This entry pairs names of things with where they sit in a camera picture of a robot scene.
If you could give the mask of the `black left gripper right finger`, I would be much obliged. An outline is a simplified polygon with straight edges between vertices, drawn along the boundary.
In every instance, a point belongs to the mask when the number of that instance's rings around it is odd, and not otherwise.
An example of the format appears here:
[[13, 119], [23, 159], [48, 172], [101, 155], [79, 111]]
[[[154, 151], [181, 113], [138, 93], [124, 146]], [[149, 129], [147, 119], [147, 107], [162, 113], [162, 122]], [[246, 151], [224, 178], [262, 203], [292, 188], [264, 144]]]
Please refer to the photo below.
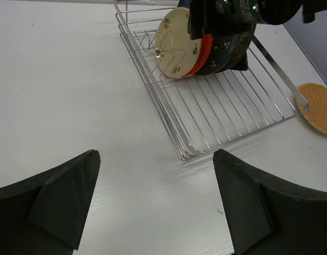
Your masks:
[[235, 254], [327, 254], [327, 192], [220, 149], [213, 165]]

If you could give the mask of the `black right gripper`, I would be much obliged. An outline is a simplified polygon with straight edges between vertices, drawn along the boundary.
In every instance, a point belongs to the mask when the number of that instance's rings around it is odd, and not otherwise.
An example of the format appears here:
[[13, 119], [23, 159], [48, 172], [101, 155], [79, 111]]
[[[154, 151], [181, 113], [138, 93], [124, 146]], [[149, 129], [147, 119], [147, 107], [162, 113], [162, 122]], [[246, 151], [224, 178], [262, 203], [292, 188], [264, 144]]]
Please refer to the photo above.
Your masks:
[[231, 36], [262, 22], [259, 1], [188, 1], [187, 31], [191, 40], [203, 35]]

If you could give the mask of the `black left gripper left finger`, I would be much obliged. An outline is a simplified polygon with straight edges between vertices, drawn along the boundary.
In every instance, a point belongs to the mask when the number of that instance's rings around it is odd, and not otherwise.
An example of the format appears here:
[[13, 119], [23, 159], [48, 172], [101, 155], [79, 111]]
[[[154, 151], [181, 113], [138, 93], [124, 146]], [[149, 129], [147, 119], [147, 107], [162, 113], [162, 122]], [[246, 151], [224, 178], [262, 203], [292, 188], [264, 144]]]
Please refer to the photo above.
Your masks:
[[0, 254], [72, 254], [79, 248], [100, 154], [89, 150], [0, 188]]

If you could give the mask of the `orange plate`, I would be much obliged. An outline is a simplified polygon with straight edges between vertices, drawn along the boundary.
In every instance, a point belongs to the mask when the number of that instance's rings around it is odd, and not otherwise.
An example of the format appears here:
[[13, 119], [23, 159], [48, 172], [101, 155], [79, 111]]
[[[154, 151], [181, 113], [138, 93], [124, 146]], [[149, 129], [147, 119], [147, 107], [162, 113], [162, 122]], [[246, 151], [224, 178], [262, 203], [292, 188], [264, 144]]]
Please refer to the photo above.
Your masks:
[[195, 74], [205, 64], [211, 52], [212, 43], [213, 43], [212, 36], [204, 35], [201, 41], [201, 49], [197, 62], [193, 66], [193, 68], [186, 74], [186, 77]]

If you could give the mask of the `teal blossom round plate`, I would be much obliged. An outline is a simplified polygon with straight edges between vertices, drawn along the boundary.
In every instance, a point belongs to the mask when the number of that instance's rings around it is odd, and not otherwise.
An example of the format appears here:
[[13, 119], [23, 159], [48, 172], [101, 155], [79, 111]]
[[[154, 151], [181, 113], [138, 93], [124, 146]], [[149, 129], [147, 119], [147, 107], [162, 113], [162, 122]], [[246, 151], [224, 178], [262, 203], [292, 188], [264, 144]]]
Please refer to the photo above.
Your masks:
[[241, 34], [213, 38], [210, 54], [196, 75], [209, 75], [219, 71], [231, 58]]

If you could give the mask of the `cream floral plate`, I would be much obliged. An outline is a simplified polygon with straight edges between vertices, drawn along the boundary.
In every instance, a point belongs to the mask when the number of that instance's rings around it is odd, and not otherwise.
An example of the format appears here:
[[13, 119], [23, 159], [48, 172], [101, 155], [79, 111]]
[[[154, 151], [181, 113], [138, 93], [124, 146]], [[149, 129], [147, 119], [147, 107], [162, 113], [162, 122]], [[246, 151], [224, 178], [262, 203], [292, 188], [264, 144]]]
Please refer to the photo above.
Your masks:
[[190, 11], [177, 7], [158, 26], [154, 48], [160, 71], [173, 79], [187, 75], [197, 63], [201, 39], [192, 40], [187, 31]]

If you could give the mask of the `grey deer pattern plate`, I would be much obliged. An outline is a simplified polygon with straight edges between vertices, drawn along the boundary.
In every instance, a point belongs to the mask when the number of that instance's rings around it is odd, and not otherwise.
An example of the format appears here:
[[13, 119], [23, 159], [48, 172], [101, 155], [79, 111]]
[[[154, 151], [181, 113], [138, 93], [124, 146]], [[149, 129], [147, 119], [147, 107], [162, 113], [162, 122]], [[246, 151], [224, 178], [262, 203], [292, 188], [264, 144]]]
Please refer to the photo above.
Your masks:
[[249, 48], [249, 45], [253, 39], [254, 32], [256, 29], [255, 24], [251, 24], [248, 31], [239, 34], [237, 45], [235, 46], [234, 52], [229, 61], [224, 65], [220, 72], [231, 70], [231, 68], [238, 63]]

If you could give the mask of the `dark blue leaf plate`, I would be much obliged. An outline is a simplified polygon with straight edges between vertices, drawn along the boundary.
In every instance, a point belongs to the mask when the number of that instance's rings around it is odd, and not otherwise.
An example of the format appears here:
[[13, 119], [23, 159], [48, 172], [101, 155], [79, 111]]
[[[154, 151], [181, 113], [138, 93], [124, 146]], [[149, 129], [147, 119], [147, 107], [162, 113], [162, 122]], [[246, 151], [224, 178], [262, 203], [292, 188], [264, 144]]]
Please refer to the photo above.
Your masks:
[[247, 71], [248, 70], [248, 58], [247, 53], [243, 55], [243, 57], [235, 64], [231, 70], [234, 71]]

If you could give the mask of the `woven tan round plate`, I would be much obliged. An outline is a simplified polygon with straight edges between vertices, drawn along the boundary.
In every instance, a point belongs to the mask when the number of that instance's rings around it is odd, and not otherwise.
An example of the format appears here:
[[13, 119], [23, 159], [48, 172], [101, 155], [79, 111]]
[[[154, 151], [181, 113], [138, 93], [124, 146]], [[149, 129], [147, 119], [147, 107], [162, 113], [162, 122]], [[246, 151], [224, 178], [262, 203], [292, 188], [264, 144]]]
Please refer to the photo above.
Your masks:
[[308, 102], [308, 108], [297, 99], [297, 106], [305, 120], [316, 130], [327, 135], [327, 87], [304, 83], [298, 88]]

